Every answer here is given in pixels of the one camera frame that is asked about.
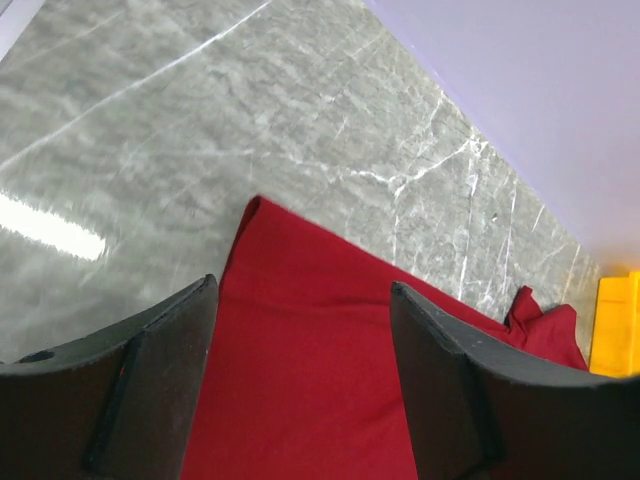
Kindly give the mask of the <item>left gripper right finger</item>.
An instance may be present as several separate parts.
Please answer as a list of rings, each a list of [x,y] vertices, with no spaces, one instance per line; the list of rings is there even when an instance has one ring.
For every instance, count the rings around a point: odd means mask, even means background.
[[[390,319],[422,479],[635,479],[639,381],[501,342],[403,283]]]

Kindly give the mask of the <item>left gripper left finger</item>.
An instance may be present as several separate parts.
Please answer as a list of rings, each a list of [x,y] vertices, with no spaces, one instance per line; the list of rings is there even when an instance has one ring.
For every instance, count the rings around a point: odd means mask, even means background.
[[[1,368],[5,479],[177,479],[218,306],[205,276]]]

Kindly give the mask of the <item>yellow plastic tray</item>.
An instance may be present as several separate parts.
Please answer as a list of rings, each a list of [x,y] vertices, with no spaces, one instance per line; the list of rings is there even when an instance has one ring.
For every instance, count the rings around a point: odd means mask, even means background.
[[[639,272],[599,281],[589,371],[614,378],[639,374]]]

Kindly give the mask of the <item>red t shirt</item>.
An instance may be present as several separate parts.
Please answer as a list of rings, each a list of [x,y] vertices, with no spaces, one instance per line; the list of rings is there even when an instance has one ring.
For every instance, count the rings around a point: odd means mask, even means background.
[[[497,322],[263,196],[249,201],[220,281],[186,479],[412,479],[390,329],[403,282],[537,357],[586,368],[569,305],[521,288]]]

